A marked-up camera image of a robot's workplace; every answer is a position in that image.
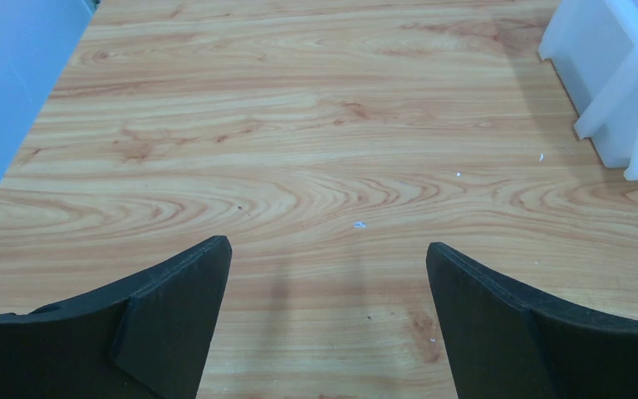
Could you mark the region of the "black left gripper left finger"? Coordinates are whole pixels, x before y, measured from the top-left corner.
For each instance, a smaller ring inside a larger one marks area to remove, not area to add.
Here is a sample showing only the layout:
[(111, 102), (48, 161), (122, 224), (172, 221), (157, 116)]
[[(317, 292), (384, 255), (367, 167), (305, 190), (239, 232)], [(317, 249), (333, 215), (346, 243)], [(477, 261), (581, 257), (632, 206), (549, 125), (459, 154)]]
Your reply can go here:
[(232, 247), (213, 236), (27, 314), (0, 314), (0, 398), (193, 398)]

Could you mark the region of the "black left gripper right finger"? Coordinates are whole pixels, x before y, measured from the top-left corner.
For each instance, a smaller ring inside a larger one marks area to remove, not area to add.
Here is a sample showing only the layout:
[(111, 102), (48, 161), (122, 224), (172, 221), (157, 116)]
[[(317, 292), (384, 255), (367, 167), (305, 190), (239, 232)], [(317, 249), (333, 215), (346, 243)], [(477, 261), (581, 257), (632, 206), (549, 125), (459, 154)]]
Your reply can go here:
[(638, 320), (586, 308), (432, 243), (426, 269), (461, 398), (638, 398)]

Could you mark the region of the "white plastic bin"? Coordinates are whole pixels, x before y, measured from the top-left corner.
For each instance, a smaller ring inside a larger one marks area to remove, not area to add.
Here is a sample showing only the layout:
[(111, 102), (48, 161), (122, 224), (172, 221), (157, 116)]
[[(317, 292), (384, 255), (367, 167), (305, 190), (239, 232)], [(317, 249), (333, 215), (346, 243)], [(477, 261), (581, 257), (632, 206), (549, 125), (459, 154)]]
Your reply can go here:
[(552, 61), (607, 168), (638, 180), (638, 1), (563, 1), (538, 54)]

